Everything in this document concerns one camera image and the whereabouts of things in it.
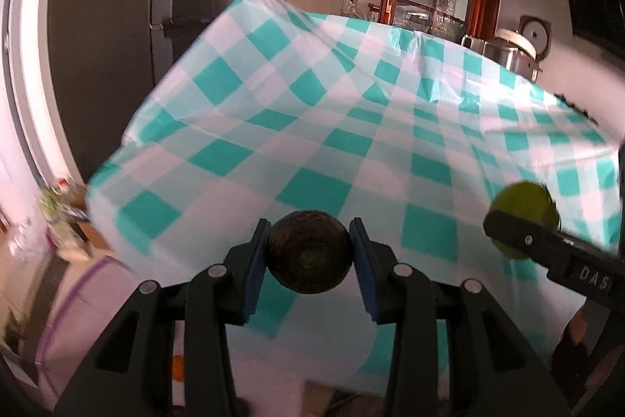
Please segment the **person right hand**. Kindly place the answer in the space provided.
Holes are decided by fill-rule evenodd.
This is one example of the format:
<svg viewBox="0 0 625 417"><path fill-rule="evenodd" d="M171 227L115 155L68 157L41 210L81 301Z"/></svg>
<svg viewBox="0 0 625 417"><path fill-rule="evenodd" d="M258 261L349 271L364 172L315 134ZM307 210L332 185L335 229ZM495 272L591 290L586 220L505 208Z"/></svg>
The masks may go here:
<svg viewBox="0 0 625 417"><path fill-rule="evenodd" d="M573 343L583 344L588 351L594 350L608 322L609 315L608 308L587 299L567 326Z"/></svg>

